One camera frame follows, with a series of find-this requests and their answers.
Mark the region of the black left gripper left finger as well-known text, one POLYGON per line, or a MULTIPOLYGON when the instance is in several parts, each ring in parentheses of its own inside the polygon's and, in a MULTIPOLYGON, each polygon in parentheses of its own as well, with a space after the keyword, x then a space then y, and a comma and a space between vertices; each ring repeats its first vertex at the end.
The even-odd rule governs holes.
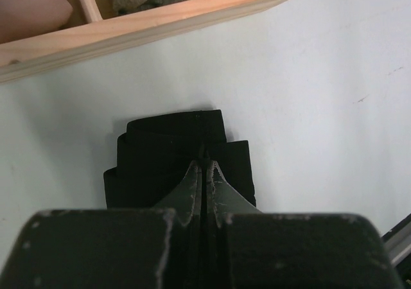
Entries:
POLYGON ((196 288, 202 170, 150 209, 43 210, 21 229, 2 288, 196 288))

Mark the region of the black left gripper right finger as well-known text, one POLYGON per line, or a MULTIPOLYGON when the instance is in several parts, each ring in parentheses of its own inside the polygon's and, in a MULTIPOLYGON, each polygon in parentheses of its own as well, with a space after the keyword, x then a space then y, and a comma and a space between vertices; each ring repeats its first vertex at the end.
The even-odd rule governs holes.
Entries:
POLYGON ((208 288, 402 288, 373 224, 352 213, 262 213, 207 164, 208 288))

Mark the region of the black garment pile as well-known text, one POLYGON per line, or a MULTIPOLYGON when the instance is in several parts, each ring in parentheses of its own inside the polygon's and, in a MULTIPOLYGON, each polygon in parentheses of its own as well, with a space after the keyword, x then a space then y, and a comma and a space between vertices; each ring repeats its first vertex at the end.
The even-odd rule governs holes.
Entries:
POLYGON ((178 112, 128 122, 116 167, 103 174, 107 208, 150 208, 184 178, 192 161, 216 161, 227 182, 256 205, 248 141, 229 142, 222 112, 178 112))

